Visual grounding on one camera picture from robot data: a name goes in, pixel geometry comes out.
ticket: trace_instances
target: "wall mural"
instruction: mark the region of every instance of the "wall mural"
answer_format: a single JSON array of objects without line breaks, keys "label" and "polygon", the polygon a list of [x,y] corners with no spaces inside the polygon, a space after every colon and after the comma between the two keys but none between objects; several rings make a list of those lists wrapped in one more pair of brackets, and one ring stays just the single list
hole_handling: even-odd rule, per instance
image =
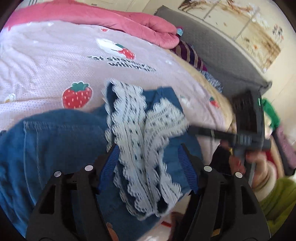
[{"label": "wall mural", "polygon": [[265,72],[281,52],[283,29],[247,0],[185,0],[180,10],[233,39]]}]

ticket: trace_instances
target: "pink blanket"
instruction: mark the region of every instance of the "pink blanket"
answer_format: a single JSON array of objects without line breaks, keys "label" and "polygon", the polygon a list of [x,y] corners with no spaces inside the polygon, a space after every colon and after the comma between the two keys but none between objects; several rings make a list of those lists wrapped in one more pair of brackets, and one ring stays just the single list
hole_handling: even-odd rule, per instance
[{"label": "pink blanket", "polygon": [[107,10],[73,0],[54,0],[14,11],[5,27],[10,29],[17,24],[51,20],[120,30],[165,49],[172,49],[179,43],[176,27],[160,17]]}]

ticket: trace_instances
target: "green cloth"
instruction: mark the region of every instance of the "green cloth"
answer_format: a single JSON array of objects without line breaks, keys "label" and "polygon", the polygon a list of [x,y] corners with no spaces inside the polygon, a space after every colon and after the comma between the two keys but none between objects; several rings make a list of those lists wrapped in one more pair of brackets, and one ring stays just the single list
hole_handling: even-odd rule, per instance
[{"label": "green cloth", "polygon": [[260,202],[273,235],[282,226],[296,203],[296,182],[287,177],[276,181],[272,192]]},{"label": "green cloth", "polygon": [[274,108],[272,107],[271,103],[267,99],[262,99],[263,110],[268,114],[271,119],[270,127],[275,130],[280,125],[280,118],[278,117],[277,113],[275,112]]}]

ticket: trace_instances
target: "blue denim fabric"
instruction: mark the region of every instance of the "blue denim fabric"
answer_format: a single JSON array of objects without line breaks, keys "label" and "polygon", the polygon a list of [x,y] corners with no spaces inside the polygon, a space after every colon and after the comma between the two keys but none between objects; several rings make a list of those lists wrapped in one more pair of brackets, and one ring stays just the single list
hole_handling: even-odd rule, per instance
[{"label": "blue denim fabric", "polygon": [[[171,88],[145,91],[144,95],[147,109],[161,97],[181,109]],[[26,118],[2,133],[0,205],[23,236],[30,214],[52,174],[57,170],[65,174],[76,172],[106,153],[106,117],[104,106],[92,113],[55,110]],[[186,193],[189,186],[177,157],[178,146],[183,142],[192,154],[202,158],[197,140],[185,134],[170,140],[163,161],[172,181],[181,184],[182,192]],[[153,215],[140,222],[129,214],[113,182],[97,200],[105,221],[113,225],[120,241],[137,240],[159,220]]]}]

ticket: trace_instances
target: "yellow-green garment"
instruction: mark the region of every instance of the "yellow-green garment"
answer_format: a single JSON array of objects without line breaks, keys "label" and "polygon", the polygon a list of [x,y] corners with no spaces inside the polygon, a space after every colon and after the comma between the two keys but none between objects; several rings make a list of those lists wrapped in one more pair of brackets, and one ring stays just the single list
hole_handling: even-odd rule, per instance
[{"label": "yellow-green garment", "polygon": [[271,193],[260,202],[273,235],[285,222],[296,203],[296,182],[280,178]]}]

